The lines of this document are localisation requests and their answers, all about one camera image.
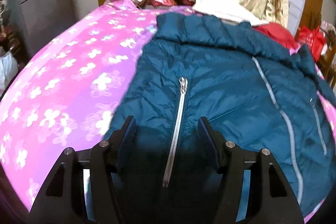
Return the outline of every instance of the red packaging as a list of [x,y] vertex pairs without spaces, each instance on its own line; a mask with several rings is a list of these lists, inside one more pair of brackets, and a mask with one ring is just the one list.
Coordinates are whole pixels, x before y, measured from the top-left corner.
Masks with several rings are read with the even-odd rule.
[[174,0],[151,0],[150,2],[153,6],[176,6],[176,2]]
[[316,62],[321,56],[322,48],[326,43],[326,40],[323,37],[323,34],[320,33],[320,26],[312,31],[306,26],[303,26],[298,35],[297,42],[301,45],[307,44]]

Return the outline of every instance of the red plastic bag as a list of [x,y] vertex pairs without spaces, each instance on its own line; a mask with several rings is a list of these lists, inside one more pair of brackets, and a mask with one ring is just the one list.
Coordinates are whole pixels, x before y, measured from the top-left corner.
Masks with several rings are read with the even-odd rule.
[[320,26],[312,31],[309,30],[306,26],[303,26],[298,35],[297,42],[301,45],[307,44],[311,54],[313,55],[314,61],[316,62],[321,56],[321,52],[324,44],[326,43],[326,40],[323,37],[323,34],[320,33]]

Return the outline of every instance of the red clothing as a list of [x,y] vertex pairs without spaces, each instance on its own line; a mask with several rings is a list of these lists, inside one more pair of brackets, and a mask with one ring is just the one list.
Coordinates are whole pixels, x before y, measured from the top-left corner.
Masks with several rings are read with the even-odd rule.
[[270,22],[268,25],[253,27],[253,29],[257,30],[258,32],[261,32],[267,37],[272,38],[285,48],[296,49],[299,46],[298,43],[295,41],[294,36],[289,32],[289,30],[285,29],[278,23]]

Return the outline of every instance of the white plastic bag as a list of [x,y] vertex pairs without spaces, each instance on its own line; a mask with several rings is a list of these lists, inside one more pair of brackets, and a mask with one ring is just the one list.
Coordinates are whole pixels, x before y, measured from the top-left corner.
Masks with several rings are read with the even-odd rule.
[[0,96],[18,72],[17,61],[11,52],[0,57]]

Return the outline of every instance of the quilted puffer jacket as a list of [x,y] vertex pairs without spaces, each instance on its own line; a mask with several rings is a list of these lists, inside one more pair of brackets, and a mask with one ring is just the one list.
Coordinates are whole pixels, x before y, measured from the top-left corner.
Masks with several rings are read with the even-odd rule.
[[[307,47],[290,56],[249,23],[231,26],[213,16],[168,13],[157,26],[105,136],[128,115],[136,118],[134,149],[113,174],[125,222],[211,223],[221,175],[199,139],[202,116],[243,149],[268,148],[304,216],[310,213],[336,174],[335,143],[316,92],[334,106],[336,99]],[[244,184],[238,220],[248,189]]]

